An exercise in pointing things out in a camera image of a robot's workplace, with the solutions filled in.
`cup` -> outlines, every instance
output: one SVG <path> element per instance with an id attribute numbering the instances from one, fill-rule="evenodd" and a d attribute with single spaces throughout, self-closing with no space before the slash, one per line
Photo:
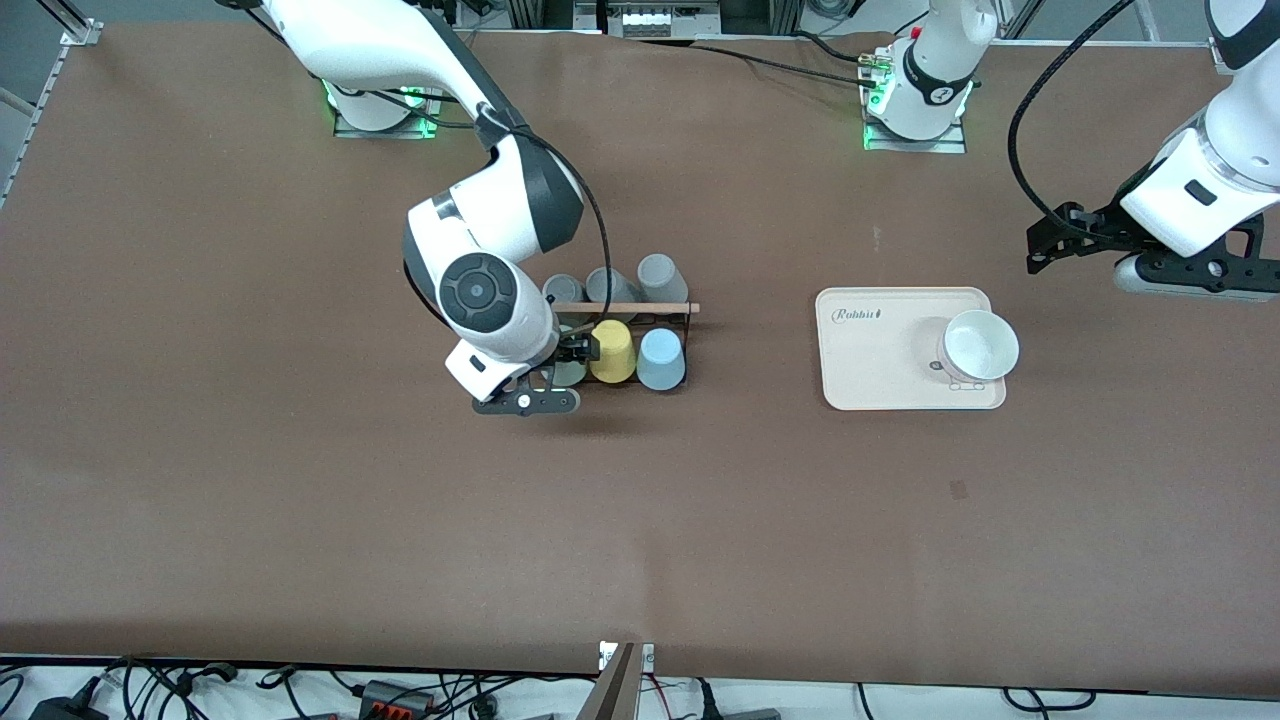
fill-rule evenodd
<path id="1" fill-rule="evenodd" d="M 573 275 L 559 273 L 543 283 L 543 297 L 549 297 L 552 302 L 586 302 L 586 290 Z M 586 323 L 588 319 L 582 313 L 564 313 L 557 316 L 559 322 L 568 324 L 568 329 Z"/>
<path id="2" fill-rule="evenodd" d="M 602 320 L 591 331 L 600 343 L 600 359 L 588 365 L 602 383 L 621 383 L 636 372 L 636 345 L 631 329 L 618 320 Z"/>
<path id="3" fill-rule="evenodd" d="M 960 313 L 938 340 L 934 369 L 966 383 L 989 383 L 1018 364 L 1018 334 L 1004 318 L 988 310 Z"/>
<path id="4" fill-rule="evenodd" d="M 604 278 L 604 268 L 596 268 L 591 270 L 590 275 L 586 275 L 586 296 L 591 299 L 591 302 L 604 302 L 607 290 Z M 640 291 L 631 283 L 631 281 L 620 273 L 617 268 L 613 269 L 613 300 L 611 304 L 616 302 L 640 302 Z M 609 313 L 609 316 L 627 323 L 635 318 L 636 314 Z"/>
<path id="5" fill-rule="evenodd" d="M 564 334 L 576 327 L 577 325 L 562 324 L 561 334 Z M 556 370 L 553 373 L 554 374 L 552 374 L 552 384 L 554 387 L 573 387 L 577 383 L 582 382 L 582 378 L 586 377 L 586 363 L 557 363 Z"/>
<path id="6" fill-rule="evenodd" d="M 689 302 L 689 284 L 675 260 L 660 254 L 645 256 L 636 268 L 640 292 L 649 302 Z"/>
<path id="7" fill-rule="evenodd" d="M 649 389 L 667 391 L 685 379 L 685 351 L 680 336 L 667 328 L 655 328 L 640 341 L 636 377 Z"/>

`gray cup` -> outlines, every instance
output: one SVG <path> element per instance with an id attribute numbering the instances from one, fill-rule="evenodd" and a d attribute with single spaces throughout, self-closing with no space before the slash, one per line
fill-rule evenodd
<path id="1" fill-rule="evenodd" d="M 573 275 L 559 273 L 547 278 L 543 283 L 543 297 L 549 297 L 552 302 L 586 302 L 586 290 Z M 573 329 L 586 323 L 588 315 L 582 313 L 557 314 L 561 323 Z"/>
<path id="2" fill-rule="evenodd" d="M 640 260 L 636 277 L 640 279 L 640 291 L 649 302 L 689 302 L 685 277 L 680 274 L 676 263 L 660 252 Z"/>
<path id="3" fill-rule="evenodd" d="M 596 268 L 591 270 L 590 275 L 586 275 L 586 296 L 591 299 L 591 302 L 604 302 L 604 268 Z M 622 273 L 613 269 L 613 301 L 617 302 L 640 302 L 640 291 L 628 281 Z M 623 323 L 631 322 L 636 316 L 635 313 L 609 313 L 611 318 L 621 320 Z"/>

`white floor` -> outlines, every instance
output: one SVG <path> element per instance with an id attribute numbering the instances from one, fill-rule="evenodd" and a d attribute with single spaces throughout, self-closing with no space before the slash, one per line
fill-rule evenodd
<path id="1" fill-rule="evenodd" d="M 4 714 L 5 719 L 29 717 L 36 703 L 49 697 L 70 697 L 83 685 L 84 680 L 97 670 L 88 667 L 47 666 L 19 670 L 26 683 L 13 707 Z M 275 720 L 297 719 L 284 688 L 264 691 L 255 687 L 262 678 L 262 670 L 246 670 L 230 684 L 218 679 L 202 679 L 196 684 L 192 701 L 210 720 Z M 92 707 L 105 712 L 113 720 L 124 719 L 122 692 L 118 680 L 122 673 L 111 678 L 115 684 L 102 682 L 93 697 Z M 435 675 L 388 675 L 340 673 L 347 683 L 364 683 L 372 679 L 398 682 L 406 687 L 436 684 Z M 142 688 L 145 674 L 133 673 L 132 693 Z M 671 705 L 671 716 L 682 717 L 694 714 L 701 716 L 703 702 L 698 683 L 687 678 L 664 678 L 664 682 L 680 683 L 666 688 Z M 722 714 L 744 712 L 760 708 L 776 708 L 782 720 L 863 720 L 865 714 L 859 706 L 856 688 L 847 683 L 778 683 L 768 680 L 717 680 L 712 679 L 717 705 Z M 328 720 L 330 715 L 339 719 L 353 719 L 358 714 L 358 700 L 339 687 L 326 673 L 298 673 L 292 680 L 298 703 L 315 720 Z M 666 711 L 657 693 L 649 691 L 649 683 L 643 684 L 637 720 L 667 720 Z M 0 687 L 0 705 L 8 700 L 13 683 Z M 498 691 L 498 720 L 526 720 L 553 714 L 557 720 L 572 720 L 591 684 L 585 680 L 564 680 L 544 683 L 535 679 L 521 680 L 509 688 Z M 1034 715 L 1020 712 L 1004 702 L 1000 691 L 987 688 L 942 688 L 918 685 L 868 685 L 867 698 L 876 720 L 938 719 L 938 720 L 1039 720 Z M 1071 703 L 1080 700 L 1071 693 L 1044 693 L 1047 703 Z M 147 717 L 155 717 L 159 698 L 152 702 Z M 186 716 L 179 703 L 172 702 L 166 717 L 178 720 Z M 1094 705 L 1078 712 L 1053 714 L 1056 719 L 1069 720 L 1165 720 L 1165 719 L 1280 719 L 1280 702 L 1180 698 L 1169 696 L 1140 694 L 1101 694 Z M 453 720 L 466 720 L 460 712 Z"/>

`power adapter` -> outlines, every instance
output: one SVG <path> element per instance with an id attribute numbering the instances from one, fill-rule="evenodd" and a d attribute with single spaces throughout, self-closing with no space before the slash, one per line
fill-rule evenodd
<path id="1" fill-rule="evenodd" d="M 425 720 L 431 711 L 431 693 L 370 680 L 360 693 L 360 716 L 385 720 Z"/>
<path id="2" fill-rule="evenodd" d="M 108 720 L 106 714 L 82 706 L 69 697 L 51 697 L 40 701 L 31 712 L 31 720 Z"/>

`brown mat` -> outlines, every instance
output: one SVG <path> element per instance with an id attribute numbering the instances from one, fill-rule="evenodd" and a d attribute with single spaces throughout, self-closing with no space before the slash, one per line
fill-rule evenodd
<path id="1" fill-rule="evenodd" d="M 3 650 L 586 671 L 643 638 L 675 675 L 1280 693 L 1276 307 L 1024 273 L 1005 131 L 1056 49 L 991 51 L 961 158 L 864 152 L 847 87 L 708 53 L 476 53 L 618 268 L 680 263 L 689 386 L 474 415 L 399 273 L 474 137 L 333 140 L 257 28 L 111 26 L 0 215 Z M 1029 173 L 1102 204 L 1222 83 L 1087 50 Z M 527 269 L 599 258 L 584 219 Z M 1005 406 L 827 407 L 813 300 L 877 284 L 984 290 L 1024 343 Z"/>

